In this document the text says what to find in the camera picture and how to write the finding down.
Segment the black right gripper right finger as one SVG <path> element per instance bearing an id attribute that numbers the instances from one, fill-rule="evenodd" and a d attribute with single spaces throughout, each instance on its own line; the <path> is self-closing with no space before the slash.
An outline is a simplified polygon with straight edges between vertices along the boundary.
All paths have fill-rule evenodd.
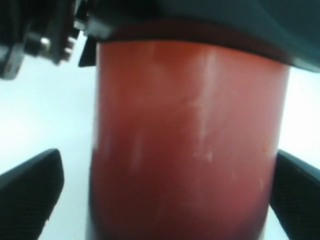
<path id="1" fill-rule="evenodd" d="M 290 240 L 318 240 L 320 170 L 279 150 L 270 206 Z"/>

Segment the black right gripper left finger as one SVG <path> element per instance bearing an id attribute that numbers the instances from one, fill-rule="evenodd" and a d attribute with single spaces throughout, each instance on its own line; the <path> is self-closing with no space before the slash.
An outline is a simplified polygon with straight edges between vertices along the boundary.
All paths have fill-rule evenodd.
<path id="1" fill-rule="evenodd" d="M 60 198 L 64 182 L 58 149 L 48 149 L 3 173 L 0 238 L 37 240 Z"/>

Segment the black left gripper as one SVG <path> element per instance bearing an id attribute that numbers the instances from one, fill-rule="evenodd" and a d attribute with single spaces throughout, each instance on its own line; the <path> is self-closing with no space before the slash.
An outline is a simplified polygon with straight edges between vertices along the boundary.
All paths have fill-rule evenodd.
<path id="1" fill-rule="evenodd" d="M 2 0 L 0 77 L 15 79 L 25 56 L 68 61 L 85 28 L 86 0 Z M 97 41 L 86 39 L 78 67 L 96 66 Z"/>

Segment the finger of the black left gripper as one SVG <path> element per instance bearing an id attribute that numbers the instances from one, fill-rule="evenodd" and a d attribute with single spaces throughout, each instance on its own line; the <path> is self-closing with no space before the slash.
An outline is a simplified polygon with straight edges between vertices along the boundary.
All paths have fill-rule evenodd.
<path id="1" fill-rule="evenodd" d="M 220 45 L 320 70 L 317 0 L 89 0 L 87 32 L 98 41 Z"/>

